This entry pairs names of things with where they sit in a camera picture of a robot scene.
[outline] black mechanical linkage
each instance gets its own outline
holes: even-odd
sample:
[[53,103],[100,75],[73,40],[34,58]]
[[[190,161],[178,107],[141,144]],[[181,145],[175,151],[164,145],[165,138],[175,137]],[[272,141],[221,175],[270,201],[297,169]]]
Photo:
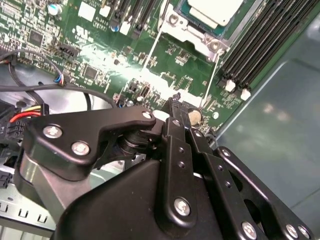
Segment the black mechanical linkage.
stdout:
[[[184,108],[169,99],[165,122],[141,106],[32,119],[14,180],[53,216],[51,239],[315,240],[228,148],[210,149]],[[91,170],[119,160],[134,164],[91,189]]]

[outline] silver screw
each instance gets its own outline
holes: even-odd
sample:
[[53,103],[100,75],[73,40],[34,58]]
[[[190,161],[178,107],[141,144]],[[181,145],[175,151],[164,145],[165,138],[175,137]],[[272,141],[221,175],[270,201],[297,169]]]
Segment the silver screw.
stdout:
[[225,149],[222,149],[222,152],[223,152],[223,154],[226,155],[227,157],[230,157],[230,156],[231,156],[230,152],[228,152],[228,151],[225,150]]
[[292,237],[294,237],[295,239],[298,238],[298,233],[297,233],[296,229],[292,225],[287,224],[285,227],[286,227],[286,229],[288,230],[289,234]]
[[151,119],[151,118],[152,118],[151,114],[150,114],[149,112],[147,112],[147,111],[143,111],[143,112],[142,112],[142,115],[143,115],[146,119]]
[[77,141],[72,144],[71,149],[75,154],[79,156],[85,156],[90,152],[90,147],[88,146],[88,144],[81,141]]
[[310,239],[309,233],[307,232],[307,230],[303,226],[298,226],[298,229],[303,234],[303,236],[305,236],[307,239]]
[[171,14],[170,17],[169,17],[169,22],[172,24],[172,25],[175,25],[177,24],[179,20],[179,17],[174,15],[174,14]]
[[188,216],[190,214],[189,204],[182,198],[174,200],[174,208],[181,216]]
[[172,120],[172,122],[174,123],[174,125],[176,125],[178,127],[181,126],[181,124],[180,124],[180,122],[178,120]]
[[50,139],[57,139],[60,138],[62,135],[61,128],[57,126],[46,126],[42,132],[47,138]]
[[254,229],[254,227],[247,221],[244,221],[242,223],[242,229],[245,233],[245,235],[252,239],[252,240],[256,240],[257,239],[257,233],[256,230]]
[[202,137],[202,134],[198,130],[194,130],[194,133],[197,137]]

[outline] gray metal panel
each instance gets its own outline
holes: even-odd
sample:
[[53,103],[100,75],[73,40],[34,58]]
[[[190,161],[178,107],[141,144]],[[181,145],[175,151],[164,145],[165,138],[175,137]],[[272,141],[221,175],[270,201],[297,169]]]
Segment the gray metal panel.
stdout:
[[320,238],[320,16],[218,136]]

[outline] mounting hole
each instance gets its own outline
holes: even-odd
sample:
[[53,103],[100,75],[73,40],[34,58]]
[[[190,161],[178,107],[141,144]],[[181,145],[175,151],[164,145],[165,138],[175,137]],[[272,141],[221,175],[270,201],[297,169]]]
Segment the mounting hole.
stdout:
[[174,123],[174,125],[176,125],[176,126],[178,126],[178,127],[180,127],[181,126],[181,124],[180,124],[180,122],[178,121],[178,120],[172,120],[172,122]]
[[151,118],[152,118],[150,112],[147,112],[147,111],[143,111],[143,112],[142,112],[142,115],[143,115],[146,119],[151,119]]
[[194,133],[197,137],[202,137],[201,132],[199,132],[198,130],[194,130]]
[[186,165],[185,165],[185,163],[184,163],[183,161],[180,161],[180,162],[178,163],[178,166],[179,166],[180,168],[182,168],[182,169],[184,169],[184,168],[186,167]]
[[225,150],[225,149],[222,149],[222,152],[223,152],[223,154],[226,155],[227,157],[230,157],[230,156],[231,156],[230,152],[228,152],[228,151]]
[[231,183],[228,182],[228,181],[226,181],[226,182],[225,182],[225,186],[229,189],[229,188],[231,188]]

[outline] integrated circuit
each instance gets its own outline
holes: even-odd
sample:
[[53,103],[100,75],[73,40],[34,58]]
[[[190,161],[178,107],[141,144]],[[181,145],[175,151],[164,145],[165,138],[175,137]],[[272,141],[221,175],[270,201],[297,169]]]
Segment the integrated circuit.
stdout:
[[37,31],[31,30],[29,35],[29,43],[41,47],[44,36]]
[[98,70],[94,69],[91,66],[87,66],[83,76],[88,78],[88,79],[95,79],[97,76]]

